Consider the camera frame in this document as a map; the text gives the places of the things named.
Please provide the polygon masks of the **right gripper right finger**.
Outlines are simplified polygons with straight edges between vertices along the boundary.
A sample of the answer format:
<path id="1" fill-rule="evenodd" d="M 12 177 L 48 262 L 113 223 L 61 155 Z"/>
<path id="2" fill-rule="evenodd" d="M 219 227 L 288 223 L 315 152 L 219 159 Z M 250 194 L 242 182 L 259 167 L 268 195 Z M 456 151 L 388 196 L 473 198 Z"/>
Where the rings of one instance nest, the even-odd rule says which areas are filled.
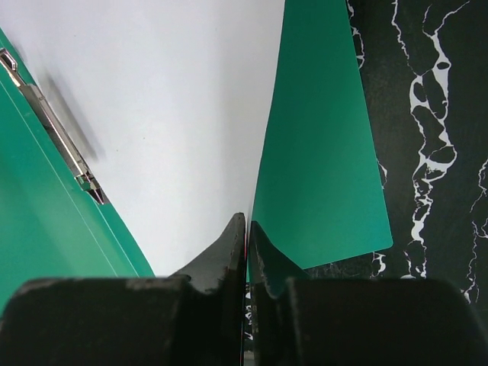
<path id="1" fill-rule="evenodd" d="M 487 334 L 448 283 L 313 279 L 249 233 L 257 365 L 485 365 Z"/>

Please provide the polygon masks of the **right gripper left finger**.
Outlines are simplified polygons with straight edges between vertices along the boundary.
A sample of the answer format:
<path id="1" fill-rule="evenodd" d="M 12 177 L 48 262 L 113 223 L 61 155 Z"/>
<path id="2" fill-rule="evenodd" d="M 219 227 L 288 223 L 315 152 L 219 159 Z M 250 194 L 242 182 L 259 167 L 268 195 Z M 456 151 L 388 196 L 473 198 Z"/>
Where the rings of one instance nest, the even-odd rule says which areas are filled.
<path id="1" fill-rule="evenodd" d="M 246 220 L 166 278 L 40 278 L 1 315 L 3 365 L 239 365 Z"/>

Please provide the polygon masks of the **green file folder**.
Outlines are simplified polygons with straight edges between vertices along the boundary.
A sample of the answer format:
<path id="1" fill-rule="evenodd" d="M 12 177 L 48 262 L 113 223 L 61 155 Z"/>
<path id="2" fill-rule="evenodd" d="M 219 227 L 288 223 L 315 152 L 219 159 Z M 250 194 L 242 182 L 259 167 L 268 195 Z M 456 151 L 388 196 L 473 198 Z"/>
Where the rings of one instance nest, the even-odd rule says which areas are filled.
<path id="1" fill-rule="evenodd" d="M 244 214 L 301 268 L 389 248 L 346 3 L 282 2 L 271 107 Z M 40 88 L 2 28 L 1 45 Z M 79 187 L 7 72 L 1 99 L 2 302 L 35 278 L 168 276 L 153 272 L 109 198 L 97 204 Z"/>

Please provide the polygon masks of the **white paper sheet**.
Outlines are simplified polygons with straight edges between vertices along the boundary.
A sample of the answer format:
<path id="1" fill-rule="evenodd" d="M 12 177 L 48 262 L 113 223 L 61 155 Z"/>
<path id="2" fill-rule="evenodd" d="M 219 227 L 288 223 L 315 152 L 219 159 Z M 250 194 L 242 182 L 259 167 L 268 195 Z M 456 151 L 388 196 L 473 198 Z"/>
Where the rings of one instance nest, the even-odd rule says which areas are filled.
<path id="1" fill-rule="evenodd" d="M 282 1 L 3 1 L 1 28 L 156 275 L 250 214 Z"/>

